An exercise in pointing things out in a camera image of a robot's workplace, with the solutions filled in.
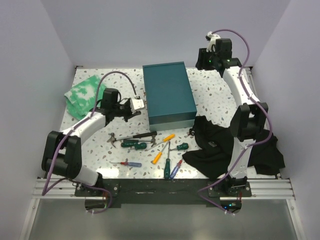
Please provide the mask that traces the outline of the green white cloth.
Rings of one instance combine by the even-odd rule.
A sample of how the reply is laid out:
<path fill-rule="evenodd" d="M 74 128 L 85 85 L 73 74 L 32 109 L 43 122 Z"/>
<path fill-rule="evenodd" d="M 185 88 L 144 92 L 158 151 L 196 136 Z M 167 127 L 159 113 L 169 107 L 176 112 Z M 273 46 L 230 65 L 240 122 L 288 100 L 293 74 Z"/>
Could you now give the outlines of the green white cloth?
<path fill-rule="evenodd" d="M 81 120 L 94 107 L 99 82 L 100 78 L 93 75 L 64 94 L 67 112 L 72 117 Z"/>

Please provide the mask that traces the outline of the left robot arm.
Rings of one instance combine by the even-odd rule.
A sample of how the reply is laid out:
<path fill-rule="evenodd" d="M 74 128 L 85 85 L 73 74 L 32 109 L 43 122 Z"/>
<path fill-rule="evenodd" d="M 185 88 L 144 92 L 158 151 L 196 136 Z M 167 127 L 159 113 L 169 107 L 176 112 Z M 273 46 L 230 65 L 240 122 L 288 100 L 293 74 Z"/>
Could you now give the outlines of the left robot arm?
<path fill-rule="evenodd" d="M 48 176 L 54 174 L 82 183 L 92 196 L 103 192 L 104 184 L 99 181 L 99 173 L 82 163 L 82 144 L 114 118 L 123 118 L 127 122 L 140 115 L 145 108 L 139 96 L 128 98 L 124 103 L 118 97 L 118 90 L 106 88 L 99 106 L 90 110 L 84 119 L 62 132 L 51 131 L 48 134 L 41 163 L 42 170 Z"/>

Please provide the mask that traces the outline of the small claw hammer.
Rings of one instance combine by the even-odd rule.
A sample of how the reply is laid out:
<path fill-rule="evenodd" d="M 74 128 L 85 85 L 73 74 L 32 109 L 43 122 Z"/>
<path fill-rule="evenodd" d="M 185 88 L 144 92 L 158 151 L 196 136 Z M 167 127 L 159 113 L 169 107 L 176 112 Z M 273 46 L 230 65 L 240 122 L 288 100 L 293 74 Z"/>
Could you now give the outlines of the small claw hammer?
<path fill-rule="evenodd" d="M 150 140 L 142 140 L 143 143 L 151 144 L 153 147 L 156 144 L 156 136 L 152 135 Z"/>

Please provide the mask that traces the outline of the blue red screwdriver front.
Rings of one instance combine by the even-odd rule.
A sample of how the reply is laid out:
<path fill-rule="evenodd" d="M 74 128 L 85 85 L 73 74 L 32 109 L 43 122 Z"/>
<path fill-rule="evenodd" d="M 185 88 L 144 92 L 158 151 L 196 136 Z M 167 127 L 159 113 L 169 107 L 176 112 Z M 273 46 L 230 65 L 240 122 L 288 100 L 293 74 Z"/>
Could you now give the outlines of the blue red screwdriver front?
<path fill-rule="evenodd" d="M 170 179 L 174 179 L 174 178 L 175 178 L 178 170 L 179 170 L 180 167 L 181 167 L 182 162 L 183 162 L 183 160 L 181 159 L 181 160 L 175 165 L 175 167 L 173 168 L 172 172 L 170 173 L 170 176 L 169 176 Z"/>

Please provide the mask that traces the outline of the black cloth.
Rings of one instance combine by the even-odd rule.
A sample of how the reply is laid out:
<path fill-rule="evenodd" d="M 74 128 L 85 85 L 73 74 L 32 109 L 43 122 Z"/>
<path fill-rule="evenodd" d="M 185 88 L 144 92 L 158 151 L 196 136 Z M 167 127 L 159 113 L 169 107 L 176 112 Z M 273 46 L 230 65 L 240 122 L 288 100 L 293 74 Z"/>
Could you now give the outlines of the black cloth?
<path fill-rule="evenodd" d="M 211 180 L 226 173 L 234 146 L 230 129 L 213 124 L 205 116 L 197 116 L 189 131 L 194 134 L 200 149 L 187 151 L 182 155 L 184 161 Z M 285 167 L 277 142 L 277 137 L 272 135 L 266 143 L 252 148 L 248 166 L 254 167 L 257 174 L 277 175 Z"/>

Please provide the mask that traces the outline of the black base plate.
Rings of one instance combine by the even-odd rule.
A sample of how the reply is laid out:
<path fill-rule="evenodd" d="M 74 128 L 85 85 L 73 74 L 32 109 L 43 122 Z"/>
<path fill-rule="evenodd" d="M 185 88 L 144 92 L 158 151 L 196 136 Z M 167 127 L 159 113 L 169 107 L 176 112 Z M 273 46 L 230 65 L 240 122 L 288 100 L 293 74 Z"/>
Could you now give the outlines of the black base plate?
<path fill-rule="evenodd" d="M 104 179 L 103 188 L 110 193 L 107 194 L 107 200 L 111 200 L 112 208 L 121 208 L 122 205 L 202 205 L 210 204 L 201 196 L 209 198 L 213 202 L 223 205 L 231 198 L 239 200 L 252 196 L 249 183 L 242 189 L 222 189 L 223 184 L 219 183 L 211 186 L 213 182 L 208 179 Z M 209 187 L 198 195 L 198 190 Z"/>

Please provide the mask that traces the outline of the green stubby screwdriver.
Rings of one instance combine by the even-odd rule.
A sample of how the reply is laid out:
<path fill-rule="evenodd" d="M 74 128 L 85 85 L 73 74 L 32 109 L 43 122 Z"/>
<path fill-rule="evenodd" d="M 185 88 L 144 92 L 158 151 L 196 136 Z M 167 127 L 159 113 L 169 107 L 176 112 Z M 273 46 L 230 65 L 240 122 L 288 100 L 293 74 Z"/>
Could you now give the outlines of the green stubby screwdriver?
<path fill-rule="evenodd" d="M 145 150 L 146 148 L 147 148 L 147 143 L 145 143 L 145 142 L 140 142 L 140 143 L 134 144 L 135 150 Z"/>
<path fill-rule="evenodd" d="M 188 148 L 189 148 L 189 144 L 186 142 L 183 142 L 182 144 L 177 145 L 174 148 L 170 148 L 169 151 L 184 151 L 184 150 L 187 150 Z"/>

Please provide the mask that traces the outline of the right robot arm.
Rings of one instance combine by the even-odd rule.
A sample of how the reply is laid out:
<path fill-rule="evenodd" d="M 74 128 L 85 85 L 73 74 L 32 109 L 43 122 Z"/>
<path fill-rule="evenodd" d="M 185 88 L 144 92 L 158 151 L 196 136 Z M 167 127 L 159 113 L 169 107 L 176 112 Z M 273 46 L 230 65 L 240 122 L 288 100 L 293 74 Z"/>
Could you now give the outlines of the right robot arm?
<path fill-rule="evenodd" d="M 227 196 L 238 195 L 247 186 L 247 168 L 252 148 L 263 131 L 269 107 L 261 103 L 246 82 L 246 73 L 238 58 L 232 57 L 232 41 L 217 34 L 207 36 L 207 48 L 199 49 L 196 68 L 216 70 L 227 83 L 236 103 L 230 122 L 233 136 L 231 161 L 225 176 L 212 185 Z"/>

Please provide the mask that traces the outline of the green long screwdriver front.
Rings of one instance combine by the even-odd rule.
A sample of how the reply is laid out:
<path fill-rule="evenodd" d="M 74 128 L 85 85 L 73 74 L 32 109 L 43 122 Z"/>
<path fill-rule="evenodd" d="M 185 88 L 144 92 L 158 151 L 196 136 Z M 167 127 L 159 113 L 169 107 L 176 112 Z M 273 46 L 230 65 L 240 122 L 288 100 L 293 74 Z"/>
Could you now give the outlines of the green long screwdriver front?
<path fill-rule="evenodd" d="M 171 146 L 171 142 L 168 141 L 168 150 L 167 150 L 167 158 L 165 160 L 165 166 L 164 166 L 164 171 L 163 171 L 163 177 L 165 180 L 168 180 L 170 178 L 170 173 L 171 173 L 171 159 L 170 159 L 170 146 Z"/>

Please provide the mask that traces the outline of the teal drawer box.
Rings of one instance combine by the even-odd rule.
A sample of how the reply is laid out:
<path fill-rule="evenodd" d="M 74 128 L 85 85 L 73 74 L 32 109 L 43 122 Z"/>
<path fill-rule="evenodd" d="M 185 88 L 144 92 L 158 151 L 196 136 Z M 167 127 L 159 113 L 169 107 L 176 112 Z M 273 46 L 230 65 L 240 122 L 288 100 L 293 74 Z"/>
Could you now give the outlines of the teal drawer box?
<path fill-rule="evenodd" d="M 185 63 L 142 66 L 150 131 L 190 128 L 197 107 Z"/>

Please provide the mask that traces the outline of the large black-handled hammer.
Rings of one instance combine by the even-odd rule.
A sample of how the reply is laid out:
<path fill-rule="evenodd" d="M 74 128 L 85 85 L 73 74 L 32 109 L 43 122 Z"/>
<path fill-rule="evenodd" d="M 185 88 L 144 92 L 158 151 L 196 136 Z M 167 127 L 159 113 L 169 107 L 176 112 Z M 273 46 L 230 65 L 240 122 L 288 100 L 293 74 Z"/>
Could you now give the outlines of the large black-handled hammer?
<path fill-rule="evenodd" d="M 152 131 L 152 132 L 146 132 L 146 133 L 139 133 L 136 135 L 131 135 L 131 136 L 125 136 L 125 137 L 115 137 L 115 133 L 112 132 L 110 133 L 110 138 L 107 140 L 108 143 L 111 143 L 111 145 L 113 147 L 115 146 L 115 142 L 116 141 L 120 141 L 120 140 L 131 140 L 131 139 L 140 139 L 140 138 L 146 138 L 146 137 L 151 137 L 152 135 L 157 135 L 158 133 L 156 131 Z"/>

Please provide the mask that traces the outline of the yellow screwdriver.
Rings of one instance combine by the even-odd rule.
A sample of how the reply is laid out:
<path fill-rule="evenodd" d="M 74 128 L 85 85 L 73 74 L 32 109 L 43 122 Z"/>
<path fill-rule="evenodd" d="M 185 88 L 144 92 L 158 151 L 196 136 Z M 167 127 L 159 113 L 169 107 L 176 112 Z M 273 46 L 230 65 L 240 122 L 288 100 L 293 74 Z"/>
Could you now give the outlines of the yellow screwdriver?
<path fill-rule="evenodd" d="M 171 139 L 173 139 L 176 135 L 173 133 L 173 134 L 170 134 L 169 136 L 165 137 L 162 141 L 160 141 L 159 143 L 156 143 L 154 146 L 151 146 L 150 148 L 146 149 L 145 151 L 149 151 L 155 147 L 157 147 L 158 145 L 161 145 L 162 143 L 166 143 L 168 141 L 170 141 Z"/>
<path fill-rule="evenodd" d="M 156 155 L 156 157 L 155 157 L 155 158 L 153 159 L 153 161 L 151 162 L 152 164 L 155 165 L 155 164 L 159 161 L 159 159 L 161 158 L 164 150 L 166 149 L 166 147 L 167 147 L 169 144 L 170 144 L 170 141 L 168 141 L 168 142 L 164 145 L 164 147 L 162 148 L 162 150 Z"/>

